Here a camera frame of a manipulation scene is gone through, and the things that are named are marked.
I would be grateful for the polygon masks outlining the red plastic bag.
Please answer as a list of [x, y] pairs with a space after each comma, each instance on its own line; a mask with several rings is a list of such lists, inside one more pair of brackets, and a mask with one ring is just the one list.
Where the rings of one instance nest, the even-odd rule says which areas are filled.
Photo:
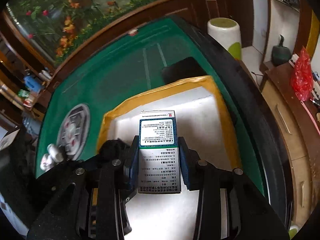
[[310, 56], [305, 47], [302, 47], [291, 73], [290, 85], [299, 101], [309, 100], [313, 90], [313, 77]]

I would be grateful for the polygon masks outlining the wooden side cabinet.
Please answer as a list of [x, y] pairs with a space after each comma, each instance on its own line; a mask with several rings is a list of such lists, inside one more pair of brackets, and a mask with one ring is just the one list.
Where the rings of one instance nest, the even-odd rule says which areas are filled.
[[290, 85], [292, 72], [289, 63], [266, 71], [261, 93], [286, 145], [293, 180], [291, 221], [301, 228], [319, 202], [319, 110], [311, 101], [298, 100]]

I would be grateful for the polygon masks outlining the dark green vase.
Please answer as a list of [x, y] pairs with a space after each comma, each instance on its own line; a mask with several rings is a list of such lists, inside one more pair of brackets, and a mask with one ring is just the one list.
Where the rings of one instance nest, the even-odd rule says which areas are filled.
[[280, 42], [277, 46], [273, 46], [271, 53], [271, 61], [275, 67], [287, 63], [291, 59], [291, 51], [283, 46], [284, 37], [280, 35]]

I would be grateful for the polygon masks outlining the mahjong table centre dice panel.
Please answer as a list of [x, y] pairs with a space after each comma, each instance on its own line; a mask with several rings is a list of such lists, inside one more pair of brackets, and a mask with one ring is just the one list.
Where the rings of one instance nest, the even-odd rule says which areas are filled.
[[65, 148], [71, 160], [77, 160], [86, 144], [89, 127], [90, 111], [85, 103], [73, 107], [65, 116], [57, 135], [57, 146]]

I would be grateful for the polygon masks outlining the blue thermos jug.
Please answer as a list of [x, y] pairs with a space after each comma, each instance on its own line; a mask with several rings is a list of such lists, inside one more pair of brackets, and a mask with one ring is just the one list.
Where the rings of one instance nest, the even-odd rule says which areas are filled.
[[26, 75], [24, 77], [24, 83], [25, 86], [32, 92], [39, 93], [42, 89], [43, 86], [39, 81], [37, 81], [33, 76], [31, 75]]

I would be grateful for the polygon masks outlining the flower mural glass panel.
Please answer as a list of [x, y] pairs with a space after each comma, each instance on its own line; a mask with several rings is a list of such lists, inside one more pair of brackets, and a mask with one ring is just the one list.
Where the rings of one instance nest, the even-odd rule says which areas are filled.
[[126, 13], [157, 0], [9, 0], [8, 14], [22, 35], [54, 66]]

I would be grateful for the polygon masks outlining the white green cylindrical stool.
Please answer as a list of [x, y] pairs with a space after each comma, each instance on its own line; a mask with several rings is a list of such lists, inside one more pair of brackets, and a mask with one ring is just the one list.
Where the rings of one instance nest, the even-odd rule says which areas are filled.
[[235, 59], [242, 60], [240, 25], [229, 18], [217, 17], [208, 21], [207, 32]]

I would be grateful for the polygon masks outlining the white green medicine box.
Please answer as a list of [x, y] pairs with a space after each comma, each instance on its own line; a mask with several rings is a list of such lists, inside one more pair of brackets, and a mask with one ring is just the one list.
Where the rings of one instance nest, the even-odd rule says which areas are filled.
[[141, 114], [138, 192], [181, 192], [177, 124], [173, 110], [148, 111]]

